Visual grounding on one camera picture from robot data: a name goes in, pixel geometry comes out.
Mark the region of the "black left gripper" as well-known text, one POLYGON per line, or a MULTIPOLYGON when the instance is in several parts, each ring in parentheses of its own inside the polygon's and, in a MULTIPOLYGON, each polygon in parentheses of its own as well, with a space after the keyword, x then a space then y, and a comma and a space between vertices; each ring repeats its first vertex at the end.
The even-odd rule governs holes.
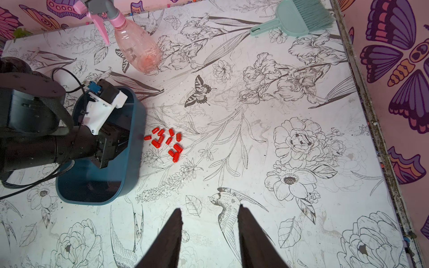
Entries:
POLYGON ((86 157, 102 169, 127 148, 129 137, 129 130, 107 122, 98 135, 93 135, 87 126, 75 126, 62 136, 1 138, 1 172, 86 157))

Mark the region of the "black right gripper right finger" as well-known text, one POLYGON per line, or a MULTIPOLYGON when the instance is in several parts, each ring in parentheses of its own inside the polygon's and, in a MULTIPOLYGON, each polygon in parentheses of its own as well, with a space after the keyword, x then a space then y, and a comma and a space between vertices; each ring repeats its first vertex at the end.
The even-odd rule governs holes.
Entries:
POLYGON ((289 268, 250 210, 243 205, 239 208, 238 227, 243 268, 289 268))

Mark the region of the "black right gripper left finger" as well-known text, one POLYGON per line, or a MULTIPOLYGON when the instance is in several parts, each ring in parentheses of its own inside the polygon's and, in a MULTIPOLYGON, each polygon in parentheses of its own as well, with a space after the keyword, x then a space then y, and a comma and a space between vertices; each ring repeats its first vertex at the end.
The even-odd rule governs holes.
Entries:
POLYGON ((176 208, 136 268, 177 268, 182 227, 182 211, 176 208))

